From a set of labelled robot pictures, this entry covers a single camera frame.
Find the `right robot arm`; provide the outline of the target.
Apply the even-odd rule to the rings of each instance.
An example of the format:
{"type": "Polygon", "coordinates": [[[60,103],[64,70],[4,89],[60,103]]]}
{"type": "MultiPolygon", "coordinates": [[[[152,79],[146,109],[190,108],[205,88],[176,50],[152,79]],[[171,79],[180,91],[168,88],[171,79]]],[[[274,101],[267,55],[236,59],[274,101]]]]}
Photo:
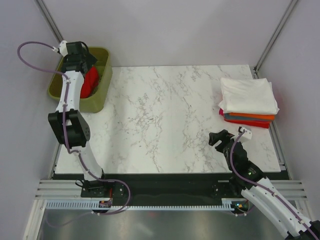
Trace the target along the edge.
{"type": "Polygon", "coordinates": [[[235,197],[243,196],[273,223],[286,240],[318,240],[320,222],[312,221],[296,209],[276,189],[266,174],[249,160],[242,143],[252,138],[252,132],[244,127],[238,135],[226,129],[209,133],[208,144],[222,153],[232,172],[229,191],[235,197]]]}

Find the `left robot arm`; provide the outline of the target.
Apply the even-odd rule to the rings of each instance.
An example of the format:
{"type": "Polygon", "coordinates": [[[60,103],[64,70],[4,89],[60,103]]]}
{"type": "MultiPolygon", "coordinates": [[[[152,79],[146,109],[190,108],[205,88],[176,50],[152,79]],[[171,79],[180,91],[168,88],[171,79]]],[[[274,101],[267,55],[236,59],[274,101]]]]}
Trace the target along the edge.
{"type": "Polygon", "coordinates": [[[84,180],[95,181],[92,191],[104,197],[109,193],[110,185],[103,180],[104,171],[90,146],[90,127],[80,112],[85,75],[97,59],[82,41],[63,40],[55,51],[63,56],[61,69],[56,72],[62,76],[62,89],[55,112],[48,114],[48,122],[57,141],[65,146],[69,154],[78,158],[84,180]]]}

